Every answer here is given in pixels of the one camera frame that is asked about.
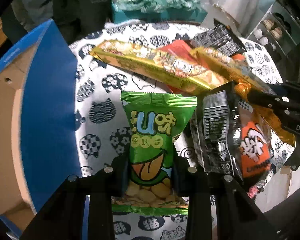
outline red snack bag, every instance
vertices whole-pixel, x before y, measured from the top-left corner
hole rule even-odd
[[[189,62],[196,63],[196,64],[198,63],[189,53],[189,51],[191,50],[190,46],[183,40],[176,40],[173,43],[160,48],[159,50],[176,55],[178,57],[186,59]],[[202,64],[201,62],[201,65],[206,69],[210,69],[206,63]]]
[[[174,94],[182,94],[182,90],[178,89],[178,88],[174,88],[172,86],[167,85],[167,87],[170,89],[170,91]]]

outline orange snack bag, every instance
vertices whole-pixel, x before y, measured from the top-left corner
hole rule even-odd
[[[243,178],[270,169],[271,128],[251,106],[239,108],[241,119],[241,167]]]

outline cardboard box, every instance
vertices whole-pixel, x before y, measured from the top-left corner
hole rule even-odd
[[[20,235],[70,174],[77,60],[49,20],[0,59],[0,218]]]

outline teal box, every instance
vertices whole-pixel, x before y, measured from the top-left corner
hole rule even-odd
[[[136,11],[122,11],[116,10],[112,3],[112,18],[114,24],[118,24],[130,19],[139,19],[145,22],[164,22],[164,21],[187,21],[187,22],[203,22],[207,12],[203,9],[184,10],[169,8],[162,13],[142,13],[140,10]]]

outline green snack bag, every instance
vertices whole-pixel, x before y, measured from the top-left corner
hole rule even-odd
[[[121,93],[132,129],[130,181],[114,211],[144,215],[187,214],[188,205],[171,188],[173,142],[190,120],[196,97],[164,93]]]

